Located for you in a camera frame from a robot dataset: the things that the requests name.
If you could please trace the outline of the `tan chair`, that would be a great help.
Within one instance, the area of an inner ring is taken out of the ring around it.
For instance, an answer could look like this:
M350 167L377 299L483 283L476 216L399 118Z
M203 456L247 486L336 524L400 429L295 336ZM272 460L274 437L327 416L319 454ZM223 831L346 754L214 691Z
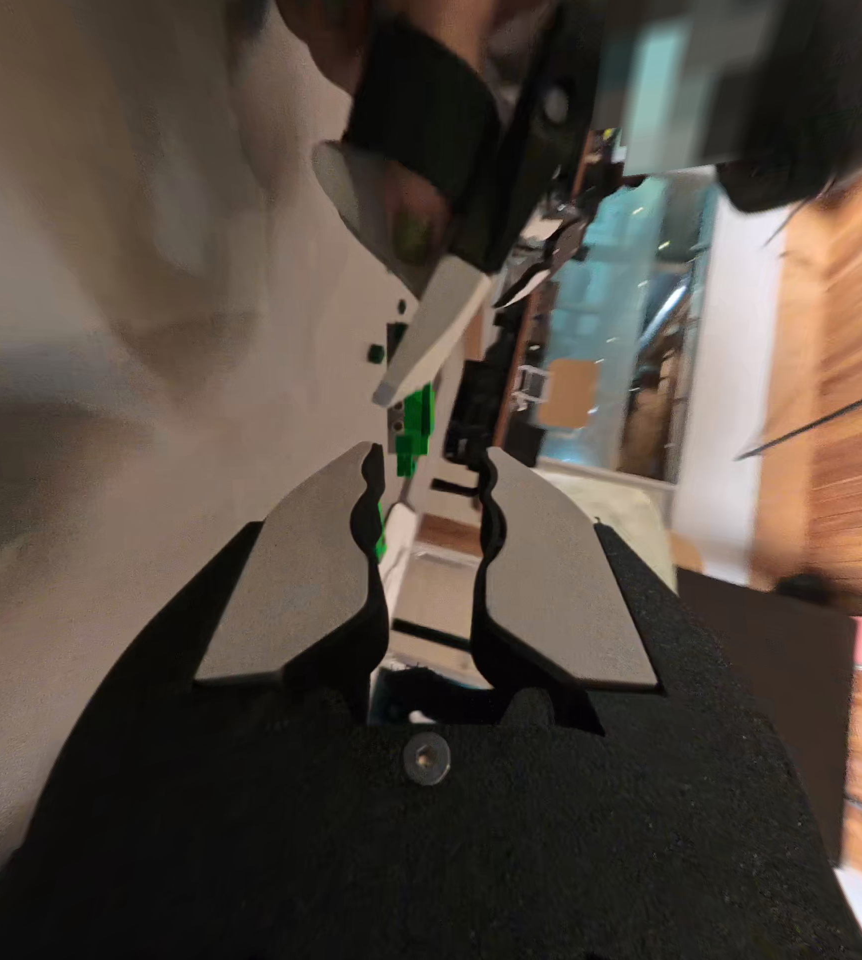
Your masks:
M546 369L543 402L537 407L536 422L541 429L581 430L595 409L600 381L595 361L557 358Z

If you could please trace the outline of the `long green brick assembly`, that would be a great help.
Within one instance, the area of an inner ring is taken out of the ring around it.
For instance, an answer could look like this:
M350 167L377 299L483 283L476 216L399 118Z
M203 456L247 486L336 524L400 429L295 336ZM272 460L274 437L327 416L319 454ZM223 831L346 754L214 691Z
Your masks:
M435 417L436 392L432 383L410 393L391 410L390 434L398 477L413 477L419 459L428 455Z

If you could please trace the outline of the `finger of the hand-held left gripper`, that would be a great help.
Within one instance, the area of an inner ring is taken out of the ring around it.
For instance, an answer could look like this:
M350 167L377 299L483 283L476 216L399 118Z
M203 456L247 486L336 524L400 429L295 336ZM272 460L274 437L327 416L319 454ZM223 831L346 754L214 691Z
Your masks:
M445 256L373 394L373 403L389 409L433 381L491 289L489 274L454 255Z

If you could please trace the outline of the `glass partition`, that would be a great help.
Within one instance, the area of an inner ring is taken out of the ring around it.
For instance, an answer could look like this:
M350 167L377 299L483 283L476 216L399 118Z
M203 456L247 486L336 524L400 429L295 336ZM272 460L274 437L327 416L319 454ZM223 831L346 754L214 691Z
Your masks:
M660 332L685 311L695 261L713 232L717 200L709 167L647 177L605 198L579 252L556 276L547 362L589 361L598 374L581 428L546 430L545 459L618 471L629 414L661 383L652 355Z

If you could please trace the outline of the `black panel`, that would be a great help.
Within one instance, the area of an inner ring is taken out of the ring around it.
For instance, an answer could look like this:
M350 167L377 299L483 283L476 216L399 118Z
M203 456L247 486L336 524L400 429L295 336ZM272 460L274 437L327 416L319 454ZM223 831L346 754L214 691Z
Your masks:
M815 572L769 591L677 569L681 601L720 642L796 765L829 860L842 860L857 624Z

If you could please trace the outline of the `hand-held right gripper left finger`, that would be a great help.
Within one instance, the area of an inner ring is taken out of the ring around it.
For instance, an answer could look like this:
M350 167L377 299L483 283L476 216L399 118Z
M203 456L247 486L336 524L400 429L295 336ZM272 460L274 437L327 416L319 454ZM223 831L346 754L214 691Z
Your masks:
M334 690L366 721L371 676L389 646L377 558L384 490L384 450L361 441L275 505L197 666L198 684Z

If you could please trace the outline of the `person's left hand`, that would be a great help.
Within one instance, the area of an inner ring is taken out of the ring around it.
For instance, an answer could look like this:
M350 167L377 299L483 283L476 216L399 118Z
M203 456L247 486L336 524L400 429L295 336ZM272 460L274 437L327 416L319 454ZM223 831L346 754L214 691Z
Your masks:
M395 257L409 267L426 266L438 255L448 228L447 198L424 177L388 161L385 207Z

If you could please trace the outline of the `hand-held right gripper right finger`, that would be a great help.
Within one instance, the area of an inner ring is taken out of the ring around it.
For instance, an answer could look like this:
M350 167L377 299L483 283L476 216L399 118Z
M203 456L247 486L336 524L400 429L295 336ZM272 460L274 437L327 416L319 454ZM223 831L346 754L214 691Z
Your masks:
M486 451L480 479L474 666L507 702L536 690L558 726L603 736L591 693L654 693L659 680L597 522L501 448Z

